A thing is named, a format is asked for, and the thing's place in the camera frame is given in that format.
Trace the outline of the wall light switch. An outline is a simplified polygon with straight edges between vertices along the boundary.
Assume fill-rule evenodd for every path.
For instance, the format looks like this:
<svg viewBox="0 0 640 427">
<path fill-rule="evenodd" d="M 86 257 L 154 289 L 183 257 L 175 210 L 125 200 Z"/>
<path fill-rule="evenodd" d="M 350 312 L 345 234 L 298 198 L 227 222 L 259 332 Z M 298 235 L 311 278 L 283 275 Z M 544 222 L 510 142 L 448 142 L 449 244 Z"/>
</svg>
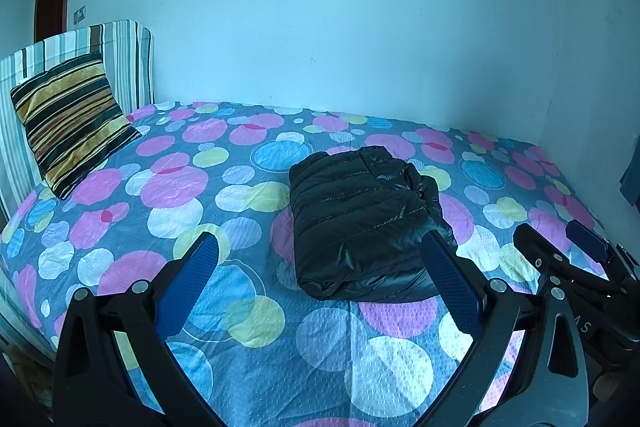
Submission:
<svg viewBox="0 0 640 427">
<path fill-rule="evenodd" d="M 85 5 L 83 5 L 74 12 L 74 24 L 78 25 L 85 18 L 86 18 L 86 7 Z"/>
</svg>

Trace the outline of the colourful dotted bed sheet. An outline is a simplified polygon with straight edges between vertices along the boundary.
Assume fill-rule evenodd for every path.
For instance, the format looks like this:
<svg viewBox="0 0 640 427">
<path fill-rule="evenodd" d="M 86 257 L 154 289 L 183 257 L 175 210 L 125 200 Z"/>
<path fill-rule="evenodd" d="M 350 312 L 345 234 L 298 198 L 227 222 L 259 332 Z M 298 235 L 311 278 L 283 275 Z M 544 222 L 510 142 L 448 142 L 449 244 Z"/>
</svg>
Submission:
<svg viewBox="0 0 640 427">
<path fill-rule="evenodd" d="M 528 143 L 411 121 L 231 103 L 133 113 L 139 139 L 66 199 L 37 185 L 1 235 L 6 297 L 24 336 L 58 344 L 74 291 L 119 293 L 200 234 L 220 267 L 169 347 L 231 426 L 410 426 L 469 349 L 437 298 L 320 303 L 295 280 L 288 172 L 316 152 L 386 148 L 437 183 L 462 255 L 517 291 L 537 271 L 513 245 L 528 223 L 593 274 L 565 225 L 597 221 Z"/>
</svg>

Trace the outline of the striped headboard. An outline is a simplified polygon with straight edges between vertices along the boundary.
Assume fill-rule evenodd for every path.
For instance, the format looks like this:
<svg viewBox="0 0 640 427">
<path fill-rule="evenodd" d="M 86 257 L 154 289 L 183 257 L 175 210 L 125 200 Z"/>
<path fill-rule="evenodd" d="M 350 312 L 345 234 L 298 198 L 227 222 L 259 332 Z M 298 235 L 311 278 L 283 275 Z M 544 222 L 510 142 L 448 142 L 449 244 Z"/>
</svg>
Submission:
<svg viewBox="0 0 640 427">
<path fill-rule="evenodd" d="M 153 115 L 152 36 L 132 20 L 47 38 L 1 62 L 1 328 L 52 358 L 61 320 L 54 281 L 78 251 L 129 251 L 149 209 L 122 162 Z"/>
</svg>

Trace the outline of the striped gold black pillow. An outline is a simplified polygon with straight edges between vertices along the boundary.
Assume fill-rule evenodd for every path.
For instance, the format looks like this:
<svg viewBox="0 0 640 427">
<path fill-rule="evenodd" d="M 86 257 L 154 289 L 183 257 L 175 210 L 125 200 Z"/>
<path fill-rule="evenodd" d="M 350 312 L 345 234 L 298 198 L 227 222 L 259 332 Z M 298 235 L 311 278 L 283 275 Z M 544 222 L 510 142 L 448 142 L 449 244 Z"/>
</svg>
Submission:
<svg viewBox="0 0 640 427">
<path fill-rule="evenodd" d="M 115 100 L 99 52 L 70 58 L 10 95 L 39 172 L 59 199 L 141 136 Z"/>
</svg>

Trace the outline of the blue curtain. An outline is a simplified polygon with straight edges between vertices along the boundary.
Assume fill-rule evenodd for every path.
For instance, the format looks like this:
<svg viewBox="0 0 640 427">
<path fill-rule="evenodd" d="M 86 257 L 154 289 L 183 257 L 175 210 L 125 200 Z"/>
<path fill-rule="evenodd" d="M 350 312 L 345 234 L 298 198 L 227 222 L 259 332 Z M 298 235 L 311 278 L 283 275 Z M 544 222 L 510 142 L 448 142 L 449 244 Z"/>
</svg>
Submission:
<svg viewBox="0 0 640 427">
<path fill-rule="evenodd" d="M 636 147 L 634 155 L 620 178 L 620 194 L 629 205 L 640 208 L 640 148 Z"/>
</svg>

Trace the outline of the black puffer jacket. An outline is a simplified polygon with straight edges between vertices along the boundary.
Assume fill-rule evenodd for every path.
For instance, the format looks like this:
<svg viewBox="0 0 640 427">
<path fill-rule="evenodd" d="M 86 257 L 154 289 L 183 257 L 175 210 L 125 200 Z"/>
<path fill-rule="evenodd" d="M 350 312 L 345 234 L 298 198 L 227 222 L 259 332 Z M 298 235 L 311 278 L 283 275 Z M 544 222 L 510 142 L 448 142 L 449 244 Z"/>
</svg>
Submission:
<svg viewBox="0 0 640 427">
<path fill-rule="evenodd" d="M 437 232 L 450 245 L 434 178 L 382 146 L 313 153 L 291 167 L 296 282 L 320 301 L 414 303 L 437 288 L 421 242 Z"/>
</svg>

